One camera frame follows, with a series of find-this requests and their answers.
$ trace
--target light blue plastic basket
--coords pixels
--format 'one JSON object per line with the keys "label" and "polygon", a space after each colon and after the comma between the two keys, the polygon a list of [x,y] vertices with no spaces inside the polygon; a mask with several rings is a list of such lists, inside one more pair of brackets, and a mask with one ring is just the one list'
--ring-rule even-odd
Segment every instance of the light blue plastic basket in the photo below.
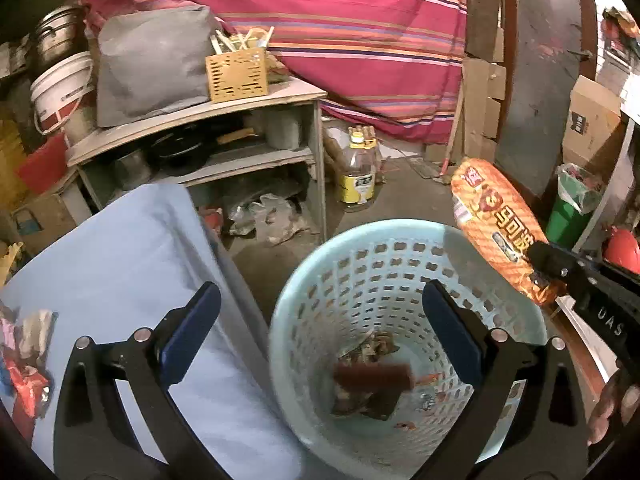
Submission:
{"label": "light blue plastic basket", "polygon": [[[493,270],[462,232],[421,220],[375,222],[332,238],[300,264],[278,299],[270,365],[280,407],[311,451],[356,478],[410,478],[473,392],[458,379],[423,313],[422,288],[434,279],[487,327],[502,327],[519,341],[546,342],[539,308]],[[435,389],[446,398],[430,414],[404,409],[401,399],[385,422],[330,415],[337,355],[372,329],[394,334],[401,350],[393,355],[409,361],[415,376],[441,374]],[[499,450],[521,394],[522,385],[514,383],[481,459]],[[408,419],[415,430],[394,427]]]}

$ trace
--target plastic bottle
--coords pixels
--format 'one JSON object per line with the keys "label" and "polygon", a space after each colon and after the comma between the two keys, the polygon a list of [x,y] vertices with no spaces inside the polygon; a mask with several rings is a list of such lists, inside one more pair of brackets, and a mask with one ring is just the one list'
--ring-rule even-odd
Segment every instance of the plastic bottle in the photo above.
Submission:
{"label": "plastic bottle", "polygon": [[340,178],[338,196],[346,211],[369,206],[376,184],[376,139],[365,139],[362,131],[350,131],[350,145],[344,149],[346,168]]}

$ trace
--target green trash can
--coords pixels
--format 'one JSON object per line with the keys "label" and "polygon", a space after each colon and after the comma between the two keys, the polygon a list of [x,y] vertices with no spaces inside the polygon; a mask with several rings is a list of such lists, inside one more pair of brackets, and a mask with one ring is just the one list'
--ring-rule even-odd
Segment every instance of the green trash can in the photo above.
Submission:
{"label": "green trash can", "polygon": [[558,197],[546,226],[546,239],[571,249],[587,227],[602,196],[602,180],[575,164],[558,167]]}

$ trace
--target gray bag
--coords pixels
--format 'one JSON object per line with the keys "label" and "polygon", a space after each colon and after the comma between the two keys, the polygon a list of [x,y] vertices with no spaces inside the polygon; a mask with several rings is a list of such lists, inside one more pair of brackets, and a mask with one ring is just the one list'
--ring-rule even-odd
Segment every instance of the gray bag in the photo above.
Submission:
{"label": "gray bag", "polygon": [[110,18],[98,35],[98,126],[109,128],[209,100],[206,56],[215,19],[206,6]]}

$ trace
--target basket rim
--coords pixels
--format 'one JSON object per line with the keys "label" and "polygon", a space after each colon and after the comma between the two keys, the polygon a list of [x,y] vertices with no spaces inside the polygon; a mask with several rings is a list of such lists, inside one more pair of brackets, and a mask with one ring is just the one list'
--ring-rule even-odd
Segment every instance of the basket rim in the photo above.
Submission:
{"label": "basket rim", "polygon": [[[398,474],[391,469],[389,471],[382,471],[354,459],[349,453],[343,452],[334,446],[315,429],[308,415],[301,409],[299,402],[296,400],[293,385],[287,379],[289,359],[287,357],[286,341],[289,336],[288,321],[291,316],[291,311],[286,308],[281,308],[281,305],[285,303],[289,304],[299,294],[309,272],[316,266],[316,261],[324,259],[324,257],[331,254],[334,249],[343,246],[351,240],[357,240],[361,236],[370,235],[373,232],[388,232],[390,228],[436,229],[458,235],[468,242],[460,229],[428,220],[381,220],[351,228],[316,248],[298,265],[278,297],[273,316],[271,317],[269,330],[269,368],[271,382],[282,414],[293,433],[309,450],[337,470],[356,478],[366,477],[371,480],[406,480],[406,478],[404,475]],[[476,250],[470,242],[469,246],[474,251]],[[544,327],[546,334],[542,313],[537,309],[535,314],[537,315],[536,317],[539,318],[541,326]]]}

